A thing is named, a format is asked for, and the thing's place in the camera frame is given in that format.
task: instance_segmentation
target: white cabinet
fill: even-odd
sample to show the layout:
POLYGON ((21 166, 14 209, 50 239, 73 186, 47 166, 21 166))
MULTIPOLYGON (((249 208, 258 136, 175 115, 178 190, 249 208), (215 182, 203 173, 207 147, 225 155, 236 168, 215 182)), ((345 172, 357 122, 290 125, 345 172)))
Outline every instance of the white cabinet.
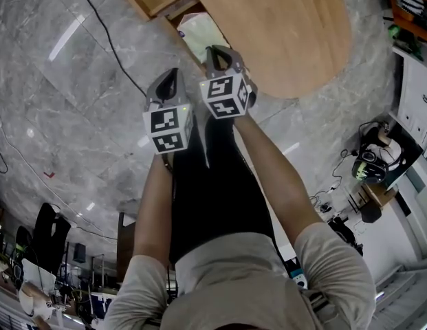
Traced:
POLYGON ((427 149, 427 48, 421 47, 424 61, 393 47, 404 58, 404 75, 397 121, 413 139, 427 149))

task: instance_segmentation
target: black pants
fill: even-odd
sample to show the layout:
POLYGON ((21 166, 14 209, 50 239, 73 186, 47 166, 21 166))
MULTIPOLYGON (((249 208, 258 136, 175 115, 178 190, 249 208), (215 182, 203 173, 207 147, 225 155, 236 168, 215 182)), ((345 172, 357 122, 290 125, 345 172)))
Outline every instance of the black pants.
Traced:
POLYGON ((55 217, 53 208, 48 203, 44 203, 37 216, 32 243, 25 251, 26 259, 53 275, 57 275, 61 266, 65 241, 71 228, 64 218, 59 217, 54 221, 55 217), (53 223, 56 223, 56 231, 52 236, 53 223))
POLYGON ((234 141, 233 121, 210 118, 206 146, 209 167, 194 120, 188 149, 176 152, 173 161, 172 263, 227 234, 274 238, 265 198, 234 141))

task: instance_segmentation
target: fiducial marker cube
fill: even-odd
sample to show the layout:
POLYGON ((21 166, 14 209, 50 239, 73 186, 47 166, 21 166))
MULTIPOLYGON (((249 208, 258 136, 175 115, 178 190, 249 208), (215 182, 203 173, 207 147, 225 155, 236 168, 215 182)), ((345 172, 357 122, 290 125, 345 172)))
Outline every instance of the fiducial marker cube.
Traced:
POLYGON ((251 89, 242 73, 205 80, 199 86, 204 103, 216 119, 245 115, 251 89))
POLYGON ((143 113, 143 120, 157 154, 187 149, 193 127, 190 103, 161 109, 150 107, 143 113))

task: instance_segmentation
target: marble floor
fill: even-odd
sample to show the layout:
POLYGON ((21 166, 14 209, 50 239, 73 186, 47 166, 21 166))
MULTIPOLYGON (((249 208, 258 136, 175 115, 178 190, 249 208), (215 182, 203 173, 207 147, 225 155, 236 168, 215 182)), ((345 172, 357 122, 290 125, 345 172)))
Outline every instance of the marble floor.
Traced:
MULTIPOLYGON (((179 67, 195 97, 202 75, 158 22, 144 22, 125 0, 92 1, 141 87, 179 67)), ((313 94, 299 100, 261 94, 252 109, 310 195, 332 185, 339 153, 352 143, 359 124, 388 111, 394 101, 395 57, 382 22, 385 3, 345 1, 353 31, 346 68, 313 94)), ((18 220, 33 226, 48 201, 78 226, 116 237, 118 212, 135 216, 153 154, 144 143, 143 104, 85 0, 0 0, 0 116, 8 141, 34 169, 0 131, 9 166, 0 175, 0 200, 18 220)), ((345 160, 337 172, 343 185, 321 197, 337 209, 347 206, 346 192, 355 184, 351 163, 345 160)), ((90 255, 115 259, 113 240, 79 229, 69 240, 85 244, 90 255)))

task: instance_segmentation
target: wooden table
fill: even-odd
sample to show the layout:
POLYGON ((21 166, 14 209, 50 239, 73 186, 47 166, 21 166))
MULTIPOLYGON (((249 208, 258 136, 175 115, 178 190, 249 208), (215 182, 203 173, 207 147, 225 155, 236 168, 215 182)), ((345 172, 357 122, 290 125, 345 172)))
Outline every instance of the wooden table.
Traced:
POLYGON ((259 89, 309 94, 347 63, 351 28, 343 0, 200 0, 259 89))

